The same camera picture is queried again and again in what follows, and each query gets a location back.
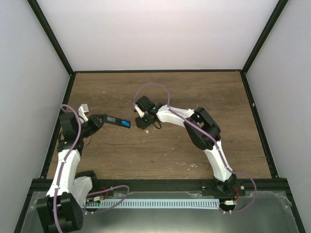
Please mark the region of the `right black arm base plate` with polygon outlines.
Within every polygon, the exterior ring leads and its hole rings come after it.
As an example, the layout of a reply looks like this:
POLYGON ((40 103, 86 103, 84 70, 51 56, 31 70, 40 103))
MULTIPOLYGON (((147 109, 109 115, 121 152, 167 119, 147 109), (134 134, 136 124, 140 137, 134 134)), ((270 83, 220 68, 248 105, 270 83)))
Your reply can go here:
POLYGON ((229 196, 245 196, 245 191, 240 190, 237 187, 232 187, 232 188, 220 188, 218 186, 212 186, 212 185, 207 185, 204 184, 201 187, 202 194, 204 196, 219 196, 219 197, 229 197, 229 196))

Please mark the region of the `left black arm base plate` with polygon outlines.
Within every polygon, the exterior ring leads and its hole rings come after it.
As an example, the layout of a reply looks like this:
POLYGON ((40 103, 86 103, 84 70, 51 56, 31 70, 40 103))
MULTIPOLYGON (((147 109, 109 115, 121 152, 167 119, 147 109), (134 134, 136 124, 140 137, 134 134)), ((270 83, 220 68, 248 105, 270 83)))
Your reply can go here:
POLYGON ((99 191, 88 193, 87 196, 89 197, 89 196, 95 196, 95 195, 99 195, 99 194, 103 194, 103 193, 109 193, 109 192, 112 192, 114 189, 115 189, 115 187, 113 187, 113 186, 110 188, 106 188, 106 189, 100 188, 99 191))

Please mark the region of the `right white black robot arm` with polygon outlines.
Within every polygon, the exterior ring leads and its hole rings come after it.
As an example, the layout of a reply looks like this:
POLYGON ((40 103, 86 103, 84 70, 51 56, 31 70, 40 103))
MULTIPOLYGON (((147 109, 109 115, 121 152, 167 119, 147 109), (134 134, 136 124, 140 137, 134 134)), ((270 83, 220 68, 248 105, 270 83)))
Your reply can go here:
POLYGON ((209 113, 202 107, 197 109, 179 109, 167 104, 154 104, 143 96, 134 104, 138 113, 135 119, 138 128, 145 130, 155 123, 170 123, 186 129, 192 143, 202 150, 213 170, 216 191, 228 195, 236 183, 236 175, 222 149, 221 129, 209 113))

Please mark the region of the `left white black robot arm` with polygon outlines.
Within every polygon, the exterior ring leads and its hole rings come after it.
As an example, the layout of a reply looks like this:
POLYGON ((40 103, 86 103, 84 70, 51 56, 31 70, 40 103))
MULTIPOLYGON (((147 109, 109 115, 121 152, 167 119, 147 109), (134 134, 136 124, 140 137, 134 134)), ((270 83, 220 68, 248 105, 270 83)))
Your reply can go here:
POLYGON ((76 175, 84 139, 95 134, 107 119, 106 114, 76 117, 74 113, 60 116, 63 139, 59 142, 58 164, 46 196, 37 201, 36 209, 46 233, 69 233, 83 225, 82 209, 86 196, 99 192, 93 171, 76 175))

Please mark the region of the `blue battery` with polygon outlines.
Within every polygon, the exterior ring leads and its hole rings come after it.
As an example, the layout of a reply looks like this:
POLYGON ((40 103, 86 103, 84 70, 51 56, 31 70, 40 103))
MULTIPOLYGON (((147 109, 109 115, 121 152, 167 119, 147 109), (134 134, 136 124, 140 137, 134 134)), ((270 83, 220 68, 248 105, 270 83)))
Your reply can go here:
POLYGON ((122 125, 123 127, 130 128, 130 127, 131 127, 131 122, 130 122, 130 121, 126 121, 126 120, 122 120, 122 121, 121 121, 121 125, 122 125))

